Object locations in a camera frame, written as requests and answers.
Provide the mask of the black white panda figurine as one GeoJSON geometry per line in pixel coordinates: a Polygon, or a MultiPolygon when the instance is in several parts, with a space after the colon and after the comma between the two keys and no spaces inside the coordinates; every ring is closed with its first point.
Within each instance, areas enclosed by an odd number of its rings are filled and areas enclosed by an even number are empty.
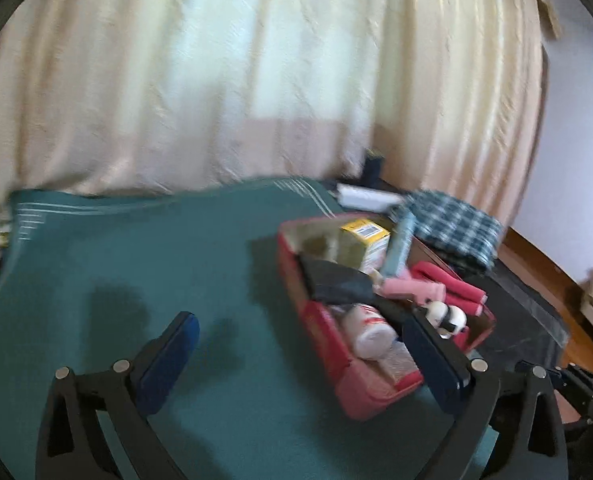
{"type": "Polygon", "coordinates": [[[443,339],[449,339],[461,333],[467,325],[466,313],[456,306],[432,301],[425,305],[426,319],[443,339]]]}

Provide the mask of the pink foam bendy roller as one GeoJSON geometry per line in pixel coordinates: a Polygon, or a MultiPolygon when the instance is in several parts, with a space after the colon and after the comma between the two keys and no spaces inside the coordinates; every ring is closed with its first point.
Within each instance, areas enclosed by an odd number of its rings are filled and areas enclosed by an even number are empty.
{"type": "Polygon", "coordinates": [[[480,316],[487,293],[463,281],[429,261],[419,261],[411,267],[411,276],[417,280],[440,283],[445,286],[445,302],[461,308],[467,315],[480,316]]]}

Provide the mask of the small pink hair roller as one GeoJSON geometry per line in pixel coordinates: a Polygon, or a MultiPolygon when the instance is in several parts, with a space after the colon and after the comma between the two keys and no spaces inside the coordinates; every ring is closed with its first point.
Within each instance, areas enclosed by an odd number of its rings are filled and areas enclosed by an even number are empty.
{"type": "Polygon", "coordinates": [[[379,294],[390,299],[411,298],[416,304],[441,301],[446,298],[446,287],[442,283],[423,280],[387,278],[379,288],[379,294]]]}

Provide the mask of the silver blue tube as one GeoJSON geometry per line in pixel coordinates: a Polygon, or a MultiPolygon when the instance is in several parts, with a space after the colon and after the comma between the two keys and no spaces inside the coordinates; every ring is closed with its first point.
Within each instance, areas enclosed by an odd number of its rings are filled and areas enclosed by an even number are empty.
{"type": "Polygon", "coordinates": [[[404,273],[416,223],[416,216],[409,209],[403,210],[397,217],[397,224],[391,232],[385,261],[381,267],[381,273],[386,278],[397,278],[404,273]]]}

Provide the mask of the yellow small box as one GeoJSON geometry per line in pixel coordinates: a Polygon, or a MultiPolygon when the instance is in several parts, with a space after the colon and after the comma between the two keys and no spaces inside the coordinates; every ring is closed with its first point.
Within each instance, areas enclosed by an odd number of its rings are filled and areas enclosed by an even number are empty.
{"type": "Polygon", "coordinates": [[[347,222],[338,231],[337,263],[370,274],[385,261],[390,232],[367,218],[347,222]]]}

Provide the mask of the black dome cap object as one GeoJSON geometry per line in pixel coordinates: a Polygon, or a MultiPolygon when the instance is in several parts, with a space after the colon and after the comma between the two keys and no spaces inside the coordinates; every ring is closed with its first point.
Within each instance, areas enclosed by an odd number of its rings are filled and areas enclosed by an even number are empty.
{"type": "Polygon", "coordinates": [[[305,254],[299,255],[299,265],[307,293],[322,304],[366,304],[397,323],[403,323],[413,310],[410,302],[401,304],[378,295],[371,278],[359,270],[305,254]]]}

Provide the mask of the green table mat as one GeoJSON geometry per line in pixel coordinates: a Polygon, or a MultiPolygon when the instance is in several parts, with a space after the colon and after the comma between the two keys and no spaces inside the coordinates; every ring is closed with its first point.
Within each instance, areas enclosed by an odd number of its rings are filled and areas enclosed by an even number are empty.
{"type": "Polygon", "coordinates": [[[451,419],[419,389],[349,419],[278,270],[283,222],[331,216],[309,180],[155,200],[39,192],[12,200],[0,274],[0,457],[35,468],[54,373],[130,359],[182,311],[198,347],[151,426],[191,479],[411,479],[451,419]]]}

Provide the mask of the blue plaid folded cloth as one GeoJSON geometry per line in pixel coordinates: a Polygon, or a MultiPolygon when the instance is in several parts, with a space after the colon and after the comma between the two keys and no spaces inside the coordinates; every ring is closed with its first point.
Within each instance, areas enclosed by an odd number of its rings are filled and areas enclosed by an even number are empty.
{"type": "Polygon", "coordinates": [[[486,212],[452,195],[422,190],[404,196],[389,211],[397,223],[406,212],[415,216],[414,235],[441,258],[472,272],[485,273],[497,257],[503,225],[486,212]]]}

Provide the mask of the white power strip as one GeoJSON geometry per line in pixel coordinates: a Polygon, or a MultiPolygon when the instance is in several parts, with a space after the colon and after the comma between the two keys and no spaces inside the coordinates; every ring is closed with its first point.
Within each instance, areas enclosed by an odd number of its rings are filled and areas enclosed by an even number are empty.
{"type": "Polygon", "coordinates": [[[404,203],[404,196],[397,193],[361,188],[360,186],[339,183],[337,200],[341,207],[382,214],[404,203]]]}

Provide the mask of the dark blue thread spool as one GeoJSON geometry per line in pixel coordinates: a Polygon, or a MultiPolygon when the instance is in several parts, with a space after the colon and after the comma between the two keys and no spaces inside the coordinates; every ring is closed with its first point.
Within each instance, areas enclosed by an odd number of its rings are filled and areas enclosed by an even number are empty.
{"type": "Polygon", "coordinates": [[[375,150],[368,150],[365,153],[361,185],[366,186],[366,188],[375,188],[381,180],[384,164],[385,155],[375,150]]]}

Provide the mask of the beige patterned curtain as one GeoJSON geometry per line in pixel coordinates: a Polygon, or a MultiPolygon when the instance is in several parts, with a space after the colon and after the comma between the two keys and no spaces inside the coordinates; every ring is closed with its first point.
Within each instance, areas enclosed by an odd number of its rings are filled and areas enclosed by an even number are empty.
{"type": "Polygon", "coordinates": [[[516,214],[548,0],[25,0],[0,32],[0,217],[19,188],[357,176],[516,214]]]}

